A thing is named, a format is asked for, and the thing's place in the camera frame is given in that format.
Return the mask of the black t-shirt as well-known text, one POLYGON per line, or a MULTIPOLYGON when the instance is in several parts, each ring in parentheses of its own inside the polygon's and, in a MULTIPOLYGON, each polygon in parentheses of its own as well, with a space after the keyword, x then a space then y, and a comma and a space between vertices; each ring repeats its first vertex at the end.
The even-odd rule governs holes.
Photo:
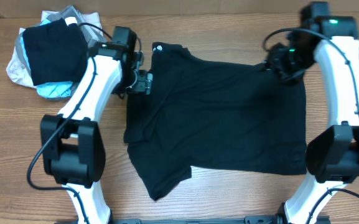
POLYGON ((124 141, 152 200, 192 167, 303 175, 303 82, 284 85, 262 64, 212 62, 154 42, 148 95, 129 95, 124 141))

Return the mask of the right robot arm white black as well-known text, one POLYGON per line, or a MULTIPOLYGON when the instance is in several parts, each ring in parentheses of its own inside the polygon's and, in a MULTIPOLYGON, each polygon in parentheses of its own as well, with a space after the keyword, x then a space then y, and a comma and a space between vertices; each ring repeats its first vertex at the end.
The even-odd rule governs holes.
POLYGON ((317 64, 324 81, 327 129, 307 146, 307 173, 273 223, 328 223, 320 212, 359 177, 359 33, 349 16, 302 16, 288 45, 268 49, 265 67, 293 84, 317 64))

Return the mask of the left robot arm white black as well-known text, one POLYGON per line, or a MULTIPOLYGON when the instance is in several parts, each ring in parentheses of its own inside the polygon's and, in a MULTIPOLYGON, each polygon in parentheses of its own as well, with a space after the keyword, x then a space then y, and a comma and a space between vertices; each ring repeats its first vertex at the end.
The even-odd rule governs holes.
POLYGON ((112 94, 145 93, 152 75, 140 70, 143 53, 134 44, 97 42, 90 48, 85 74, 58 114, 40 122, 44 171, 68 192, 77 223, 112 223, 101 189, 106 153, 99 123, 112 94))

